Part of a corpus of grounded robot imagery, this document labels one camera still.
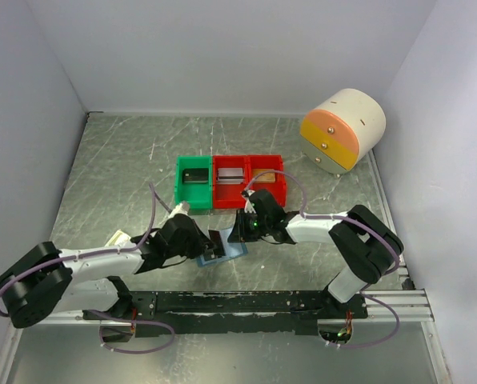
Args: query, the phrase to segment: plastic bin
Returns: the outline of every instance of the plastic bin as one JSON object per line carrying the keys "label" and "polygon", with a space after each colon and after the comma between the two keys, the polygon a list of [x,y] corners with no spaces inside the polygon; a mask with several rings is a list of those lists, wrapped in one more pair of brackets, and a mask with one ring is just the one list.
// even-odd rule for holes
{"label": "plastic bin", "polygon": [[[208,169],[208,182],[183,183],[184,170],[194,168]],[[193,210],[212,209],[212,157],[211,156],[178,156],[176,161],[176,181],[174,182],[174,199],[176,203],[186,201]]]}
{"label": "plastic bin", "polygon": [[[244,182],[240,184],[218,184],[219,168],[242,168],[244,172]],[[247,156],[214,156],[214,208],[230,209],[243,208],[246,200],[241,192],[246,188],[251,180],[251,168]]]}
{"label": "plastic bin", "polygon": [[[251,177],[253,170],[257,169],[283,170],[283,160],[278,154],[252,154],[248,158]],[[251,188],[269,190],[280,206],[285,206],[287,203],[287,182],[282,174],[275,174],[275,182],[256,182]]]}

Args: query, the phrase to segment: cylindrical drawer unit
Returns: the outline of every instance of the cylindrical drawer unit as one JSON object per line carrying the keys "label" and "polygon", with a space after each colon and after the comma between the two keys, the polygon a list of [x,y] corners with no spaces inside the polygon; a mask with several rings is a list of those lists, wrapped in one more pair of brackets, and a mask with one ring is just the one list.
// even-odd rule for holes
{"label": "cylindrical drawer unit", "polygon": [[340,90],[301,123],[303,152],[332,174],[344,174],[379,142],[386,128],[381,106],[359,90]]}

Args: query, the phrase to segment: cable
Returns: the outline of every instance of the cable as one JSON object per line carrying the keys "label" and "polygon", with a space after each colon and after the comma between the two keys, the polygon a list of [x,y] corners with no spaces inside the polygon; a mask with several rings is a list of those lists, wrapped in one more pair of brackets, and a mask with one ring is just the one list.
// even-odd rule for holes
{"label": "cable", "polygon": [[102,331],[104,330],[110,330],[112,332],[115,332],[116,334],[121,334],[123,336],[130,336],[130,337],[134,336],[134,334],[131,332],[126,332],[125,330],[119,330],[118,328],[113,328],[111,326],[103,326]]}
{"label": "cable", "polygon": [[170,266],[179,266],[180,264],[183,264],[186,261],[187,261],[187,257],[185,257],[181,262],[176,262],[174,264],[168,264],[166,266],[160,266],[159,269],[160,270],[165,270],[166,268],[169,268]]}
{"label": "cable", "polygon": [[260,238],[260,240],[263,240],[263,241],[266,242],[267,244],[272,244],[273,246],[282,246],[282,245],[283,245],[282,242],[269,242],[269,241],[267,241],[265,238]]}
{"label": "cable", "polygon": [[[361,228],[362,230],[366,231],[369,235],[374,237],[381,244],[383,244],[383,246],[388,250],[391,257],[393,258],[393,261],[394,261],[395,264],[392,268],[390,268],[389,270],[387,270],[385,272],[385,275],[390,274],[392,272],[395,272],[399,268],[400,259],[399,259],[399,256],[397,255],[397,253],[395,252],[395,250],[377,232],[372,230],[370,227],[365,226],[362,222],[359,222],[359,221],[354,220],[353,218],[349,218],[347,216],[342,216],[342,215],[337,215],[337,214],[307,214],[306,212],[304,212],[304,210],[306,209],[306,205],[307,205],[307,193],[306,193],[306,190],[304,189],[303,185],[301,184],[301,182],[297,178],[295,178],[295,176],[292,176],[291,174],[288,174],[287,172],[284,172],[282,170],[266,170],[266,171],[263,171],[263,172],[257,174],[256,176],[254,176],[249,181],[249,183],[247,184],[246,188],[244,188],[244,190],[249,190],[251,188],[251,186],[253,185],[253,183],[256,181],[256,179],[259,178],[260,176],[262,176],[263,174],[270,174],[270,173],[273,173],[273,172],[275,174],[282,174],[282,175],[287,176],[292,181],[294,181],[295,184],[297,184],[297,186],[301,190],[301,193],[303,195],[303,201],[301,203],[301,208],[299,209],[299,214],[301,215],[302,218],[307,218],[307,219],[310,219],[310,220],[312,220],[312,219],[342,220],[344,222],[349,222],[350,224],[353,224],[353,225]],[[390,338],[395,336],[395,334],[397,332],[399,332],[400,318],[399,318],[399,316],[397,315],[397,313],[395,312],[395,310],[393,308],[388,306],[385,302],[382,302],[382,301],[378,300],[377,298],[373,298],[369,294],[365,294],[362,291],[360,292],[360,294],[364,298],[368,298],[368,299],[370,299],[374,302],[377,302],[381,306],[384,306],[385,308],[387,308],[395,317],[395,328],[387,336],[385,336],[383,338],[380,338],[379,340],[376,340],[376,341],[373,341],[373,342],[366,342],[366,343],[363,343],[363,344],[355,344],[355,345],[352,345],[352,346],[348,346],[348,345],[341,346],[341,345],[333,343],[333,342],[327,342],[327,344],[326,344],[327,346],[333,345],[333,346],[336,346],[338,348],[344,348],[344,349],[348,349],[348,350],[353,350],[353,349],[358,349],[358,348],[366,348],[368,346],[376,346],[378,344],[381,344],[382,342],[385,342],[386,340],[389,340]]]}
{"label": "cable", "polygon": [[155,348],[151,348],[150,350],[122,350],[121,348],[113,348],[105,343],[105,341],[103,340],[103,328],[100,327],[99,337],[100,337],[100,342],[102,343],[101,346],[110,350],[111,352],[118,352],[120,354],[150,354],[152,352],[163,350],[174,342],[174,336],[176,335],[176,333],[174,332],[174,328],[164,322],[154,322],[152,320],[123,320],[122,318],[113,318],[112,316],[109,316],[108,314],[100,312],[99,310],[89,310],[89,312],[99,316],[100,318],[104,318],[112,322],[127,322],[132,325],[143,324],[145,326],[161,326],[162,328],[169,330],[171,335],[168,342],[166,342],[165,344],[162,344],[161,346],[156,346]]}
{"label": "cable", "polygon": [[157,192],[155,191],[155,197],[157,198],[158,202],[160,203],[161,206],[164,207],[164,210],[167,211],[168,214],[170,214],[173,210],[158,196]]}

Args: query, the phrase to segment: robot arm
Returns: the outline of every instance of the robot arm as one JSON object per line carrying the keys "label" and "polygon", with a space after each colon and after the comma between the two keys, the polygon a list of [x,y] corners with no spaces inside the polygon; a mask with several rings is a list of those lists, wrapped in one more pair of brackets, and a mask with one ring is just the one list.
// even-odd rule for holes
{"label": "robot arm", "polygon": [[347,217],[367,226],[395,251],[403,252],[400,239],[365,206],[355,206],[341,214],[319,215],[326,218],[304,218],[299,212],[285,212],[267,190],[248,193],[247,211],[239,210],[229,242],[251,242],[271,236],[278,243],[334,243],[347,266],[324,292],[340,303],[348,302],[364,287],[375,284],[393,264],[390,251],[378,239],[358,226],[344,221]]}
{"label": "robot arm", "polygon": [[[248,196],[247,212],[238,210],[228,242],[254,242],[266,236],[286,244],[333,242],[347,267],[323,290],[328,302],[349,302],[367,284],[376,283],[393,262],[385,246],[375,238],[363,241],[359,228],[339,219],[310,219],[298,212],[285,212],[267,190]],[[52,242],[33,248],[0,277],[0,289],[11,279],[49,260],[72,256],[73,259],[41,268],[13,284],[2,296],[12,323],[17,328],[32,326],[54,312],[100,310],[122,318],[130,313],[131,296],[118,277],[162,268],[166,260],[180,255],[196,258],[214,253],[212,242],[188,214],[188,206],[179,204],[162,228],[152,230],[137,249],[142,237],[132,238],[128,246],[91,258],[78,258],[81,251],[58,250]],[[403,245],[366,207],[355,206],[345,213],[379,234],[397,254]],[[84,250],[83,253],[103,250]]]}
{"label": "robot arm", "polygon": [[[58,250],[52,242],[43,242],[18,260],[0,276],[0,289],[12,278],[39,264],[68,258],[23,278],[2,296],[2,301],[16,328],[32,326],[49,314],[68,310],[100,310],[122,317],[130,309],[130,294],[118,277],[141,274],[162,268],[174,256],[196,258],[212,252],[214,244],[187,215],[188,205],[179,204],[161,229],[148,234],[137,249],[142,236],[132,238],[121,248]],[[81,254],[99,253],[90,258]]]}

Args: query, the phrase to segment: black object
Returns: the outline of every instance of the black object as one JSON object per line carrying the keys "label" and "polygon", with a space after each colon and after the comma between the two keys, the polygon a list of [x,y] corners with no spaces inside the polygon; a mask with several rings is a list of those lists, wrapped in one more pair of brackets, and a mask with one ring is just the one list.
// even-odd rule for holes
{"label": "black object", "polygon": [[[59,257],[52,242],[36,245],[0,276],[0,289],[12,278],[43,262]],[[52,313],[71,282],[73,270],[54,264],[13,284],[2,296],[13,326],[25,328]]]}
{"label": "black object", "polygon": [[[141,236],[130,241],[138,244]],[[214,243],[199,229],[196,222],[186,214],[176,214],[168,219],[154,235],[148,236],[139,247],[144,263],[136,274],[161,268],[164,262],[174,256],[197,258],[201,254],[213,252]]]}
{"label": "black object", "polygon": [[165,270],[166,268],[171,268],[172,266],[179,266],[180,264],[183,264],[186,262],[188,258],[184,258],[181,262],[174,262],[172,264],[166,264],[160,267],[161,270]]}
{"label": "black object", "polygon": [[410,278],[407,278],[402,282],[403,290],[416,290],[415,283]]}
{"label": "black object", "polygon": [[[403,252],[404,246],[400,239],[365,206],[355,206],[347,213],[347,216],[379,234],[397,255]],[[349,222],[340,222],[329,231],[329,235],[352,272],[364,282],[375,284],[390,268],[393,257],[374,237],[370,236],[364,242],[359,235],[365,233],[366,231]]]}
{"label": "black object", "polygon": [[114,318],[122,318],[132,311],[132,294],[118,276],[109,276],[109,281],[118,291],[118,301],[107,311]]}
{"label": "black object", "polygon": [[209,180],[208,168],[186,168],[182,172],[184,184],[205,184]]}
{"label": "black object", "polygon": [[[366,318],[364,298],[356,294],[336,306],[320,290],[243,292],[146,292],[132,291],[137,319],[173,326],[176,334],[225,334],[228,332],[295,332],[319,334],[319,319],[343,319],[347,311]],[[84,318],[98,316],[84,312]],[[138,324],[135,336],[149,338],[168,334],[157,326]]]}
{"label": "black object", "polygon": [[103,326],[103,342],[129,342],[134,336],[130,331],[130,326]]}
{"label": "black object", "polygon": [[334,344],[347,344],[352,337],[352,334],[346,332],[340,333],[343,328],[343,324],[326,324],[319,326],[320,337],[327,342],[333,342]]}
{"label": "black object", "polygon": [[249,196],[249,202],[256,214],[237,210],[233,230],[228,242],[256,242],[266,236],[272,236],[276,242],[295,244],[287,233],[287,224],[295,212],[285,213],[268,190],[261,189]]}
{"label": "black object", "polygon": [[221,258],[226,256],[226,252],[224,251],[224,245],[222,244],[221,234],[218,230],[208,230],[208,235],[210,236],[210,240],[214,244],[214,249],[212,252],[206,252],[202,255],[202,258],[205,262],[210,262],[217,258]]}

